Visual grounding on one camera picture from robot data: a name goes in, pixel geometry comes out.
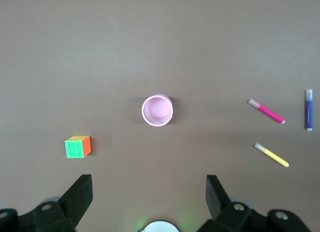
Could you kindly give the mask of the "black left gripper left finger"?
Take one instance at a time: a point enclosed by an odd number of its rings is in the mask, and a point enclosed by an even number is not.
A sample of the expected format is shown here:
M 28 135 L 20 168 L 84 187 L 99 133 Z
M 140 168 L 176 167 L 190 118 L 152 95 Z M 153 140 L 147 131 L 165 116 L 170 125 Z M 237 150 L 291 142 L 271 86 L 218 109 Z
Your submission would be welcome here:
M 91 175 L 81 175 L 56 202 L 46 202 L 33 211 L 37 232 L 75 232 L 93 201 Z

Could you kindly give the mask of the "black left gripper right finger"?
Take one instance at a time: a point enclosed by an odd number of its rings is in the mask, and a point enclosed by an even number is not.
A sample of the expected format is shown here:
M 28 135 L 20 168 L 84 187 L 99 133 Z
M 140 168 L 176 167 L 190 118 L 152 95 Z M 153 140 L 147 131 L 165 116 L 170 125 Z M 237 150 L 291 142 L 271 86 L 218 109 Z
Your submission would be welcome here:
M 253 210 L 242 202 L 233 202 L 216 175 L 206 177 L 206 204 L 211 215 L 199 232 L 259 232 L 252 225 Z

